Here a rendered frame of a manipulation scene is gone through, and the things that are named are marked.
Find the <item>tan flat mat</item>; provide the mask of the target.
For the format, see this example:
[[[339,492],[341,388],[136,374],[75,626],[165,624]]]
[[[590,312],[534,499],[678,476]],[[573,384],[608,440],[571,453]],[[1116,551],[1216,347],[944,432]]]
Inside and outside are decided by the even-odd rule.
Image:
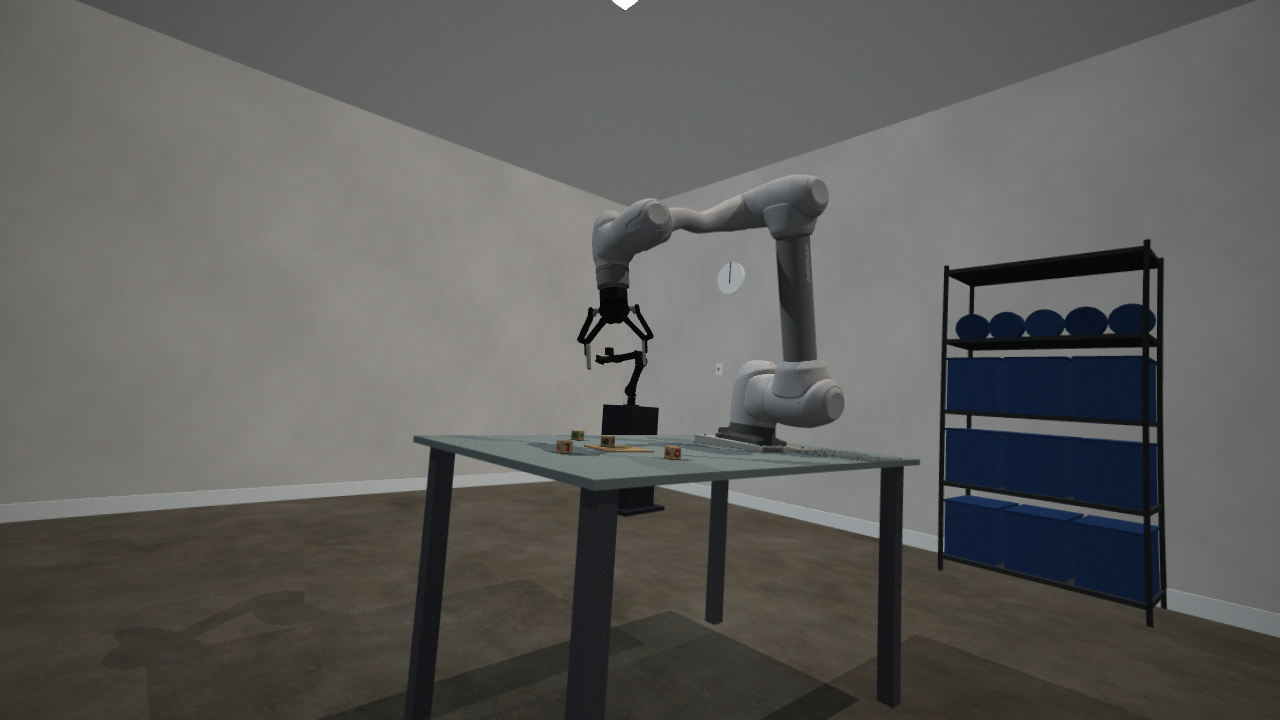
[[[600,450],[600,451],[604,451],[604,452],[654,452],[654,451],[648,450],[648,448],[637,448],[637,447],[628,446],[628,445],[614,445],[614,447],[611,447],[611,448],[609,447],[602,447],[600,445],[584,445],[584,447],[596,448],[596,450]]]

